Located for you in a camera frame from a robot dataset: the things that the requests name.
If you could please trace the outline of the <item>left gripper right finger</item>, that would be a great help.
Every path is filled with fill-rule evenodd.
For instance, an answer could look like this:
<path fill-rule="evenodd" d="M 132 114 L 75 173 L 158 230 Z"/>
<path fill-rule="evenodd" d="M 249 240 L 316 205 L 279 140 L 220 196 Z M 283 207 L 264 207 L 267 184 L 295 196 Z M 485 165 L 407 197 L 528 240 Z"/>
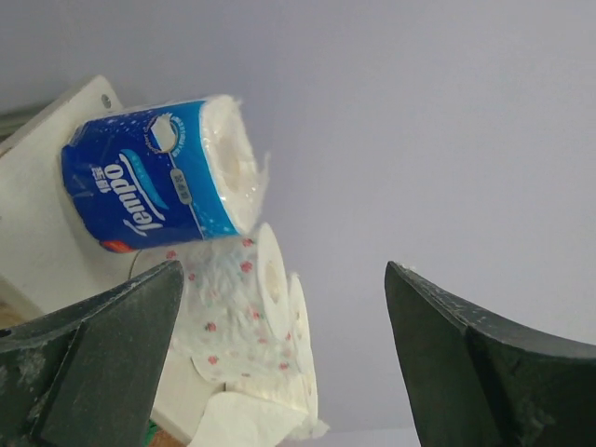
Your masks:
<path fill-rule="evenodd" d="M 386 266 L 388 315 L 423 446 L 592 446 L 595 347 Z"/>

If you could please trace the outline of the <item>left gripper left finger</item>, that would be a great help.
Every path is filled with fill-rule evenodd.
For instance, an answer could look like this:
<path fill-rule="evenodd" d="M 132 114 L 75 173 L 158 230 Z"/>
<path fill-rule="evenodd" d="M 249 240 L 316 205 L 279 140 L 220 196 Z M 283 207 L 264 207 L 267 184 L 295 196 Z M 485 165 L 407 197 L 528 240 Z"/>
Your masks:
<path fill-rule="evenodd" d="M 1 331 L 4 446 L 141 446 L 183 292 L 168 261 Z"/>

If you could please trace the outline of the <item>green roll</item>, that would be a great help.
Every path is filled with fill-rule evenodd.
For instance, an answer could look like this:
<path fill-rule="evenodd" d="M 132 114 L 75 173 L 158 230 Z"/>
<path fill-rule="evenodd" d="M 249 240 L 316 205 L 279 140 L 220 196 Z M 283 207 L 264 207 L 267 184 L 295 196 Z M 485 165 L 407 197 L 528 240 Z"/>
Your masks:
<path fill-rule="evenodd" d="M 179 440 L 150 420 L 145 432 L 143 447 L 185 447 Z"/>

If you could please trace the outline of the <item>plain white paper towel roll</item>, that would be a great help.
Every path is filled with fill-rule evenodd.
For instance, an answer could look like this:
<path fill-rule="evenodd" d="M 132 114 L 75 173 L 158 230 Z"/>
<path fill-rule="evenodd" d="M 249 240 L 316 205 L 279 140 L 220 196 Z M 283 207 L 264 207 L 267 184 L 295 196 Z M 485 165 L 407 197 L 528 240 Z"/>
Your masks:
<path fill-rule="evenodd" d="M 197 447 L 277 446 L 285 439 L 324 436 L 330 427 L 321 420 L 280 403 L 237 392 L 212 396 L 190 444 Z"/>

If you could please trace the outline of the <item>rose-print roll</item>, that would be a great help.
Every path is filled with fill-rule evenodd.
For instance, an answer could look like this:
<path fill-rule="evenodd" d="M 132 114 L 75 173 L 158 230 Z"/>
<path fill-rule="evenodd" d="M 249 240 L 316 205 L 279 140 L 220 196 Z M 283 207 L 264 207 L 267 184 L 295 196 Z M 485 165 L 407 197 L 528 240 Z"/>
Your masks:
<path fill-rule="evenodd" d="M 199 374 L 226 383 L 298 373 L 288 280 L 272 227 L 178 252 L 185 283 L 172 345 Z"/>
<path fill-rule="evenodd" d="M 295 354 L 298 372 L 274 379 L 243 379 L 226 384 L 225 390 L 272 400 L 295 410 L 305 411 L 312 420 L 312 424 L 315 424 L 318 421 L 318 386 L 305 294 L 297 273 L 290 273 L 288 285 L 291 347 Z"/>

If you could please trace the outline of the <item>blue Tempo roll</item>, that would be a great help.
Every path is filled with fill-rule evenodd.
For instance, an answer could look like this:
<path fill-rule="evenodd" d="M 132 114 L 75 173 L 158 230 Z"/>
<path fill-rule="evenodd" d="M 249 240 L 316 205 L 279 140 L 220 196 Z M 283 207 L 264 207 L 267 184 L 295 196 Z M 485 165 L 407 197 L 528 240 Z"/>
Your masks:
<path fill-rule="evenodd" d="M 239 100 L 214 95 L 87 121 L 61 150 L 61 177 L 89 234 L 129 252 L 248 234 L 268 167 Z"/>

